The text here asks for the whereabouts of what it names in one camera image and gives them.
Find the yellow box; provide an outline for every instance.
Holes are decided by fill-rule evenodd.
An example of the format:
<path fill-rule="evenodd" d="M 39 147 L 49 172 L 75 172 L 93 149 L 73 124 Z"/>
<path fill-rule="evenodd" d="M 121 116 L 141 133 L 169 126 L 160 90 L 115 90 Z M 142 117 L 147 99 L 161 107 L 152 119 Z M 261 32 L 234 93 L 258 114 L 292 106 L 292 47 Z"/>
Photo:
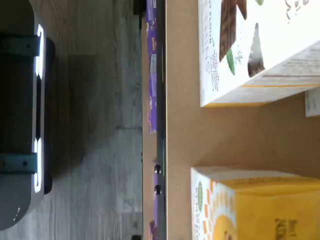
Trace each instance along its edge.
<path fill-rule="evenodd" d="M 192 168 L 191 212 L 193 240 L 319 240 L 320 180 Z"/>

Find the cardboard surface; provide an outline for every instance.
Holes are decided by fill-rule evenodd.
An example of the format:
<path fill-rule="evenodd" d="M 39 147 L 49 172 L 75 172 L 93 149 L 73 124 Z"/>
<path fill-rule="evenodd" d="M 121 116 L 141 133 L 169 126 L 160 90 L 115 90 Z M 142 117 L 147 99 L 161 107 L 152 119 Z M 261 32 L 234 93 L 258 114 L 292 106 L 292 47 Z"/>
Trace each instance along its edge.
<path fill-rule="evenodd" d="M 168 0 L 166 10 L 167 239 L 190 240 L 191 167 L 320 177 L 320 119 L 305 117 L 303 94 L 260 107 L 200 108 L 198 0 Z"/>
<path fill-rule="evenodd" d="M 157 155 L 157 134 L 149 133 L 149 60 L 147 50 L 146 19 L 142 19 L 142 159 L 143 159 L 143 236 L 149 239 L 149 223 L 154 219 L 154 159 Z"/>

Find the black device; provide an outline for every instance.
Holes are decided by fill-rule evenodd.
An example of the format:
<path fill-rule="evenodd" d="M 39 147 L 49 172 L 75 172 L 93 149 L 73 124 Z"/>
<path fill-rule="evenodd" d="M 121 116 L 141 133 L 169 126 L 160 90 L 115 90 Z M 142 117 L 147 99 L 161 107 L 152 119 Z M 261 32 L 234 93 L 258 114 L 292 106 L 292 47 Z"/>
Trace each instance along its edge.
<path fill-rule="evenodd" d="M 55 58 L 29 0 L 0 7 L 0 231 L 52 188 L 44 149 L 46 66 Z"/>

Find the white box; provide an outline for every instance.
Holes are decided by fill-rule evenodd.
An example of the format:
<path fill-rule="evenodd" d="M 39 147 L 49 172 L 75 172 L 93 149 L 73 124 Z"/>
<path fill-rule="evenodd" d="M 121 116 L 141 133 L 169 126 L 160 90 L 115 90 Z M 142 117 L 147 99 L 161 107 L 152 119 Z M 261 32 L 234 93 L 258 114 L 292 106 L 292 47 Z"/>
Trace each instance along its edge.
<path fill-rule="evenodd" d="M 313 88 L 304 93 L 305 115 L 307 117 L 320 116 L 320 87 Z"/>
<path fill-rule="evenodd" d="M 201 106 L 261 105 L 320 86 L 319 10 L 320 0 L 198 0 Z"/>

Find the orange graphic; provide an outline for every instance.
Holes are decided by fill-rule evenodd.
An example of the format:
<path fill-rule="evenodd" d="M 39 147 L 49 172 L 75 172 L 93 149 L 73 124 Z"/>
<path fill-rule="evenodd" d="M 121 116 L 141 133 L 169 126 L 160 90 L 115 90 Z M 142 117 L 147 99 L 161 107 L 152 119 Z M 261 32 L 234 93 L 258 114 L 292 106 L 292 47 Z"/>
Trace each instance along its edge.
<path fill-rule="evenodd" d="M 206 218 L 208 218 L 208 205 L 207 204 L 204 205 L 204 215 Z"/>

